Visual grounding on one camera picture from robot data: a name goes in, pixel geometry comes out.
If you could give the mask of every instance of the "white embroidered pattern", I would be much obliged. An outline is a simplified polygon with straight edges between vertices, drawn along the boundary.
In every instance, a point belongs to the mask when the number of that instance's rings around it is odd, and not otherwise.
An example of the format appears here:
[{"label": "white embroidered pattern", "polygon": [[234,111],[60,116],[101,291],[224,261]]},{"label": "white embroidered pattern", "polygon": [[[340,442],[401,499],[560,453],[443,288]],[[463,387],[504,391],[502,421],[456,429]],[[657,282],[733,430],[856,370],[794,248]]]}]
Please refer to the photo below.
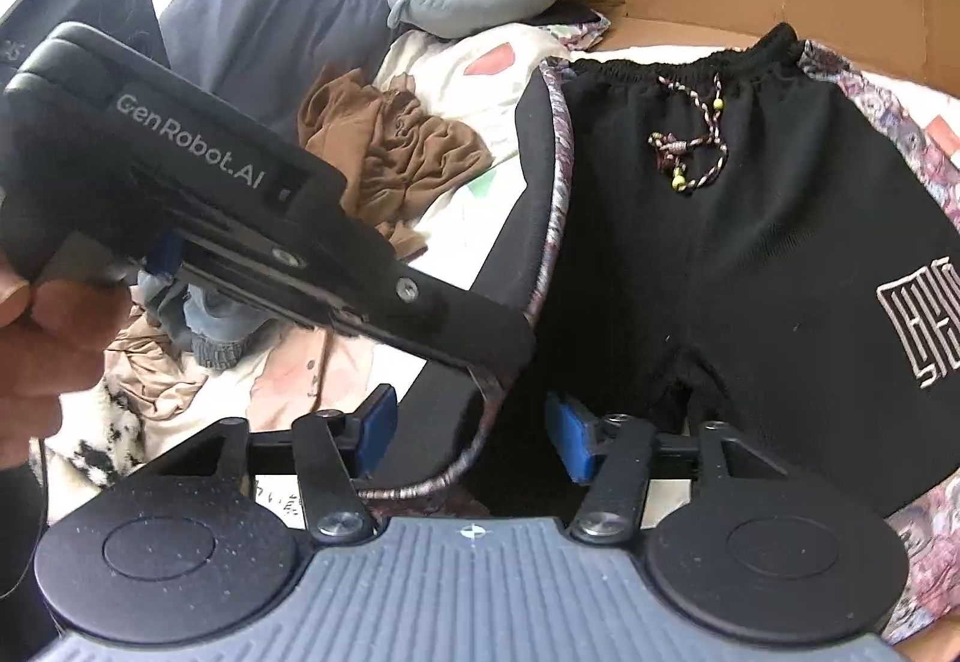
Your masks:
[{"label": "white embroidered pattern", "polygon": [[960,276],[949,257],[877,287],[920,388],[960,368]]}]

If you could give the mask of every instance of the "black shorts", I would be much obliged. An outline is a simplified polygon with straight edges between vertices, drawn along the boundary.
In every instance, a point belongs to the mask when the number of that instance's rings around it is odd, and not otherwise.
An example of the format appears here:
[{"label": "black shorts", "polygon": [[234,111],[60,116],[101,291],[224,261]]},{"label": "black shorts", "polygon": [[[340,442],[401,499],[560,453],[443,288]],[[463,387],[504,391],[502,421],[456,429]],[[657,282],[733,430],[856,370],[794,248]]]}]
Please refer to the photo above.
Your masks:
[{"label": "black shorts", "polygon": [[[678,432],[723,419],[881,514],[960,464],[960,236],[901,154],[778,26],[693,64],[578,61],[575,165],[539,322],[549,386]],[[647,143],[704,119],[730,156],[671,189]],[[698,148],[696,176],[716,159]]]}]

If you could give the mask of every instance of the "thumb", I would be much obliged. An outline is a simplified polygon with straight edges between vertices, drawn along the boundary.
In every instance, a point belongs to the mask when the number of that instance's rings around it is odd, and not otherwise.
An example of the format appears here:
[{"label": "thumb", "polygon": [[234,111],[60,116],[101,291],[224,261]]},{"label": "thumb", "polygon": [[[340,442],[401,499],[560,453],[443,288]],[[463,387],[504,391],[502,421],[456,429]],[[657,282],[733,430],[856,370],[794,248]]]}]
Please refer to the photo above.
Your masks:
[{"label": "thumb", "polygon": [[13,271],[0,250],[0,327],[16,321],[30,305],[30,284]]}]

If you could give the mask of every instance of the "black circular disc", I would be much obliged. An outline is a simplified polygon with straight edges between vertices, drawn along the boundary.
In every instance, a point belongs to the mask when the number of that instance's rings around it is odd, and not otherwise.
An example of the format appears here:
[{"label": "black circular disc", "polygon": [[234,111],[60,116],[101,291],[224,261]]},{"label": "black circular disc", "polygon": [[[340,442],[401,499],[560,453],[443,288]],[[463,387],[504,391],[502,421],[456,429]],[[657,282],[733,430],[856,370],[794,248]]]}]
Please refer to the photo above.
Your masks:
[{"label": "black circular disc", "polygon": [[885,622],[907,576],[882,519],[813,480],[722,480],[651,531],[646,574],[699,624],[817,645]]},{"label": "black circular disc", "polygon": [[284,523],[232,485],[152,476],[121,483],[52,526],[35,569],[49,606],[76,630],[172,644],[256,613],[295,560]]}]

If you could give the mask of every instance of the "gray plastic base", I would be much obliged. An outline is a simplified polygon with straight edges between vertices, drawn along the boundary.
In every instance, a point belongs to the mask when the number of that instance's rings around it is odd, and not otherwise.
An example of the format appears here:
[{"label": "gray plastic base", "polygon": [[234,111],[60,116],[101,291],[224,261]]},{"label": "gray plastic base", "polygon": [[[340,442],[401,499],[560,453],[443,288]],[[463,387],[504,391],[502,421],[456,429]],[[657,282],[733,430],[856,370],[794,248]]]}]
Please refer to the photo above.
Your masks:
[{"label": "gray plastic base", "polygon": [[664,606],[626,552],[574,543],[552,519],[394,519],[371,543],[318,552],[284,603],[227,637],[132,649],[71,634],[40,659],[896,662],[899,656],[872,635],[795,651],[726,640]]}]

